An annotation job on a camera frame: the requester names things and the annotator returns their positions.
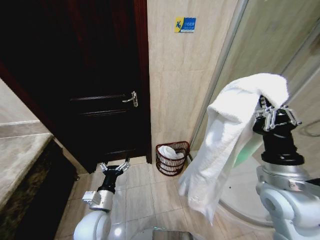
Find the white towel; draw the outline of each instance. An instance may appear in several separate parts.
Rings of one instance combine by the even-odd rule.
[[[208,123],[201,147],[179,179],[179,194],[213,223],[215,210],[236,157],[253,135],[260,95],[279,108],[287,99],[285,78],[269,73],[229,83],[207,107]]]
[[[172,147],[166,145],[159,147],[158,151],[162,156],[168,159],[181,159],[184,157],[184,154],[182,152],[176,153],[176,151]]]
[[[176,153],[176,151],[172,147],[169,147],[166,145],[159,147],[158,151],[159,151],[159,153],[161,153],[162,156],[164,156],[168,159],[177,160],[177,159],[181,159],[185,156],[182,152]],[[176,174],[175,171],[178,169],[178,167],[176,166],[175,161],[172,161],[172,162],[166,161],[165,164],[166,165],[164,165],[163,163],[160,164],[160,167],[162,168],[162,170],[165,174],[168,174],[168,175]]]

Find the door frame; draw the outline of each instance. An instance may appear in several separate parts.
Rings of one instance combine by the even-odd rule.
[[[150,80],[149,80],[149,42],[148,42],[148,15],[147,0],[134,0],[134,21],[136,27],[136,43],[138,49],[139,75],[141,84],[142,112],[144,127],[142,140],[144,141],[145,157],[149,164],[152,164],[152,145],[151,145],[151,111],[150,111]],[[0,61],[0,77],[9,86],[9,88],[22,100],[22,102],[33,112],[33,114],[48,128],[48,130],[68,149],[72,145],[65,138],[65,133],[58,128],[39,107],[39,105],[30,97],[30,95],[21,87],[10,71]],[[81,162],[85,169],[91,169],[90,164]]]

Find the beige tiled floor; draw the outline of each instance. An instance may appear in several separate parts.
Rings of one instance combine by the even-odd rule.
[[[185,197],[179,196],[179,176],[162,175],[155,164],[146,163],[145,157],[132,158],[130,163],[132,166],[116,181],[109,240],[130,240],[153,226],[194,232],[207,240],[272,239],[272,231],[234,223],[224,213],[216,212],[211,226],[202,214],[188,207]],[[91,211],[81,200],[84,192],[97,190],[103,179],[104,174],[97,167],[95,173],[83,174],[75,182],[56,233],[57,240],[72,240],[77,223]]]

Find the dark wooden door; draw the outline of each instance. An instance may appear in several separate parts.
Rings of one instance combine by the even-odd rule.
[[[89,172],[151,162],[146,0],[2,1],[0,18],[1,78]]]

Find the shower enclosure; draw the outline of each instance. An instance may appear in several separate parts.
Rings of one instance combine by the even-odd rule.
[[[289,100],[302,121],[293,131],[298,152],[312,177],[320,176],[320,0],[239,0],[210,87],[193,133],[195,158],[204,139],[206,108],[231,81],[256,73],[274,73],[288,81]],[[256,193],[261,146],[234,167],[220,203],[233,214],[271,226]]]

